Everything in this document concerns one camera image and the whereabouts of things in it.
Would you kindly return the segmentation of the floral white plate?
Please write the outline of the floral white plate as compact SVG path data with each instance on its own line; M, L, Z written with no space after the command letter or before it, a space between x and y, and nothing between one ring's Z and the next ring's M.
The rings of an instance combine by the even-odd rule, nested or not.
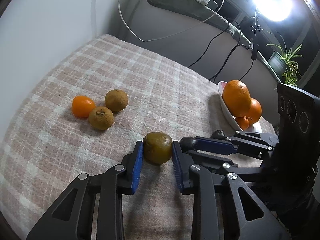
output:
M236 130L236 131L244 131L236 122L235 117L231 115L228 107L226 106L223 98L222 98L222 94L223 94L223 90L225 85L227 84L227 82L225 81L220 81L217 84L217 88L218 88L218 93L219 93L219 97L220 97L220 103L221 103L221 109L222 112L224 114L225 119L228 121L228 123L231 125L231 127ZM262 127L261 127L261 122L258 121L253 125L250 125L248 127L248 129L246 129L247 132L262 132Z

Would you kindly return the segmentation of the smooth round orange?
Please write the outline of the smooth round orange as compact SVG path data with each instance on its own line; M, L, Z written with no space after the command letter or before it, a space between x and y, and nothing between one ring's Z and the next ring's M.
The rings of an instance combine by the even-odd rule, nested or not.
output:
M258 122L262 115L262 108L258 100L251 98L251 107L245 114L249 121L249 126Z

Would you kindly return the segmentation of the green potted plant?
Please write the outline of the green potted plant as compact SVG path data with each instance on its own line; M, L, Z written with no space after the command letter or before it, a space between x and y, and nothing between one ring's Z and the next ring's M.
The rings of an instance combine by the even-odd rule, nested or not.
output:
M287 48L286 42L283 36L277 32L282 40L283 46L278 43L268 43L267 47L273 48L273 53L268 60L268 64L272 67L277 75L280 75L282 82L297 87L299 74L299 63L295 58L303 57L299 51L301 50L303 44L301 43L295 49L293 47Z

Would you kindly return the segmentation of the small orange kumquat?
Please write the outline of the small orange kumquat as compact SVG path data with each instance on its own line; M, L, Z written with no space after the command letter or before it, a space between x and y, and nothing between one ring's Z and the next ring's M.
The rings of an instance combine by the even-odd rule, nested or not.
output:
M72 113L78 118L87 118L90 112L95 109L95 102L87 96L76 96L72 101Z

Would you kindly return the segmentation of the beige plaid cloth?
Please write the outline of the beige plaid cloth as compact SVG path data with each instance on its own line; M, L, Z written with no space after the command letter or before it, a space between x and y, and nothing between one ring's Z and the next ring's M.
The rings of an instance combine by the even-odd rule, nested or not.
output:
M71 113L75 96L103 105L108 91L128 106L108 130ZM25 239L44 211L80 173L104 173L150 132L173 140L233 135L217 86L175 61L103 35L66 57L23 101L1 143L1 212Z

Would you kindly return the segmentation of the dark plum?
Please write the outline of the dark plum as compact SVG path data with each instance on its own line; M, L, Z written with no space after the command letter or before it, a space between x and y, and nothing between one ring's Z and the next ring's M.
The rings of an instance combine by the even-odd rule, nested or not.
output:
M190 150L197 151L198 140L194 137L183 137L180 140L179 145L183 153Z
M210 136L211 139L218 139L218 140L225 140L226 139L226 135L224 133L223 130L218 129L216 131L214 131L212 133L212 135Z

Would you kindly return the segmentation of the green-brown kiwi-like fruit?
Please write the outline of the green-brown kiwi-like fruit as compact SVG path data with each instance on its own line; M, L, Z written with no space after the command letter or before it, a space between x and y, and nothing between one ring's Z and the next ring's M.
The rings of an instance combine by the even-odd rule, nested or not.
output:
M143 154L153 164L166 163L172 156L172 138L162 132L148 133L143 139Z

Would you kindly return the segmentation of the grey-green towel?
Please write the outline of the grey-green towel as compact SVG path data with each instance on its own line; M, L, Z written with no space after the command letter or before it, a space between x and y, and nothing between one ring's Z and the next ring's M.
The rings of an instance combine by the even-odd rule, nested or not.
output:
M237 44L227 55L222 67L215 75L213 75L213 77L210 78L211 80L216 79L217 76L222 72L236 48L242 47L251 52L251 61L258 60L263 63L275 80L280 82L279 74L276 73L276 71L270 66L269 63L267 63L263 55L261 55L259 52L258 33L262 31L262 28L259 24L259 16L257 12L255 12L251 19L247 20L244 24L236 22L236 25L232 25L233 20L231 18L224 18L209 7L201 5L194 0L147 0L147 2L159 9L164 9L183 16L191 17L221 30L220 33L211 38L206 49L204 50L204 53L196 61L191 63L190 66L198 63L208 51L213 40L218 38L223 33L229 33L232 38L237 41Z

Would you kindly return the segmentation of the brown longan fruit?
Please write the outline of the brown longan fruit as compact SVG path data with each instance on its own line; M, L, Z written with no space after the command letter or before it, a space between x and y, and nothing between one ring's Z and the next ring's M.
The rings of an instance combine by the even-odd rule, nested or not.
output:
M95 129L105 131L114 123L114 115L107 107L98 106L88 116L89 123Z
M120 89L113 89L105 96L105 106L113 112L124 110L127 107L128 101L127 94Z

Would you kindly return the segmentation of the large rough orange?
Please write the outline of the large rough orange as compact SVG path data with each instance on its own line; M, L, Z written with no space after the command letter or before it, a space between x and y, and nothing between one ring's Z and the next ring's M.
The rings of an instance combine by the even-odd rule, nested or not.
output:
M231 115L234 117L244 116L252 104L251 95L247 86L239 80L231 80L225 85L222 98Z

